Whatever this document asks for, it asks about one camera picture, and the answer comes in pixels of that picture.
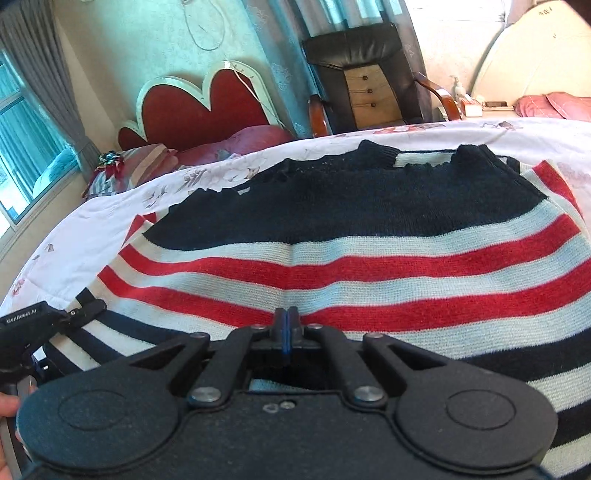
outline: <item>heart-shaped headboard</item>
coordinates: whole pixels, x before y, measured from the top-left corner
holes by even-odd
[[[258,72],[239,61],[223,61],[208,72],[202,89],[178,77],[146,83],[138,95],[137,122],[125,122],[117,140],[121,150],[162,143],[184,151],[246,127],[279,123]]]

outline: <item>cable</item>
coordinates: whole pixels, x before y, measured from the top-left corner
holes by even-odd
[[[238,80],[240,80],[240,82],[246,87],[246,89],[250,92],[250,94],[254,97],[254,99],[261,104],[261,107],[263,107],[265,110],[267,110],[267,112],[269,112],[275,118],[275,120],[277,120],[279,122],[279,124],[283,128],[285,128],[286,130],[289,130],[285,126],[285,124],[281,120],[279,120],[279,117],[276,116],[275,112],[272,109],[270,109],[269,107],[267,107],[267,105],[265,105],[264,103],[262,103],[259,100],[259,97],[256,96],[256,93],[251,90],[251,88],[248,86],[248,84],[244,80],[242,80],[242,77],[240,77],[239,72],[234,68],[234,65],[232,65],[232,62],[230,60],[226,60],[226,62],[228,62],[228,64],[230,65],[230,69],[234,72],[234,75],[236,75],[236,78]]]
[[[279,117],[277,116],[277,114],[271,109],[269,108],[267,105],[265,105],[264,103],[261,102],[261,100],[259,99],[259,97],[257,97],[256,93],[252,91],[252,89],[248,86],[248,84],[242,80],[242,77],[240,77],[240,73],[234,68],[234,65],[232,64],[231,60],[228,60],[228,56],[226,55],[226,53],[223,51],[223,49],[221,49],[220,47],[222,46],[222,43],[224,42],[224,39],[226,38],[226,19],[224,18],[221,10],[218,8],[218,6],[215,4],[215,2],[213,2],[212,0],[208,0],[209,3],[212,5],[212,7],[214,7],[217,11],[217,14],[220,16],[220,19],[222,20],[222,26],[223,26],[223,34],[222,34],[222,39],[220,40],[220,43],[215,47],[215,48],[204,48],[201,45],[199,45],[199,43],[197,42],[197,40],[195,40],[195,36],[193,35],[193,32],[191,30],[191,27],[189,26],[189,19],[187,18],[187,9],[185,8],[186,5],[194,2],[195,0],[180,0],[181,5],[183,7],[183,12],[184,12],[184,19],[185,19],[185,24],[187,25],[187,30],[189,31],[189,35],[191,35],[191,39],[193,40],[193,43],[195,43],[195,46],[197,48],[200,48],[203,51],[215,51],[215,50],[220,50],[220,52],[222,53],[222,56],[224,58],[224,61],[230,65],[230,69],[231,71],[234,72],[234,75],[236,75],[236,78],[238,80],[240,80],[240,82],[246,87],[246,89],[248,90],[248,92],[253,96],[253,98],[261,105],[261,107],[263,107],[264,110],[266,110],[268,113],[271,114],[271,116],[273,118],[275,118],[275,120],[277,120],[279,122],[279,124],[285,128],[286,130],[289,130],[285,124],[279,119]],[[208,30],[205,30],[201,25],[199,25],[199,28],[201,28],[205,33],[210,34],[211,33]]]
[[[199,43],[197,42],[197,40],[195,40],[195,36],[193,35],[193,30],[191,30],[191,27],[189,26],[189,19],[187,18],[187,8],[186,6],[190,3],[193,3],[195,0],[181,0],[181,5],[183,7],[183,13],[184,13],[184,19],[185,19],[185,25],[187,25],[187,30],[189,31],[189,35],[191,35],[191,39],[193,40],[193,43],[195,43],[195,45],[197,46],[197,48],[200,48],[203,51],[215,51],[217,50],[219,47],[222,46],[223,41],[226,38],[226,21],[223,17],[222,12],[220,11],[220,9],[218,8],[218,6],[212,2],[212,0],[207,0],[209,1],[209,4],[211,4],[212,7],[214,7],[214,9],[216,10],[217,14],[219,15],[220,19],[221,19],[221,24],[222,24],[222,38],[220,39],[219,43],[213,47],[213,48],[205,48],[202,47],[201,45],[199,45]],[[206,34],[211,35],[211,32],[206,30],[205,28],[202,27],[201,24],[198,24],[199,28],[201,28],[201,30],[203,30]]]

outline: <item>striped pillow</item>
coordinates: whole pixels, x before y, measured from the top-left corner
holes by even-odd
[[[99,172],[86,195],[87,199],[127,192],[147,181],[174,171],[178,166],[177,151],[163,144],[146,145],[121,152],[124,168],[120,179],[107,180],[103,171]]]

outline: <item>pink pillow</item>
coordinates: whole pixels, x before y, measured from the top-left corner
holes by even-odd
[[[178,162],[190,167],[205,165],[224,160],[228,154],[246,155],[290,142],[293,139],[289,132],[276,125],[256,125],[243,128],[221,142],[199,145],[185,150],[178,154]]]
[[[515,113],[524,117],[562,118],[545,95],[527,95],[517,100]]]
[[[87,199],[126,192],[147,181],[174,171],[178,166],[176,150],[163,144],[146,145],[121,152],[124,167],[119,179],[107,180],[101,170],[88,187]]]
[[[566,92],[549,93],[546,98],[556,111],[567,120],[591,122],[591,99],[575,97]]]

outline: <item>striped sweater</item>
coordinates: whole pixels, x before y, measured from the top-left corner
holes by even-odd
[[[73,304],[108,311],[47,356],[85,370],[297,306],[304,323],[385,332],[528,382],[559,416],[543,465],[586,479],[591,245],[576,201],[546,161],[526,169],[473,145],[433,156],[448,161],[363,141],[137,217]]]

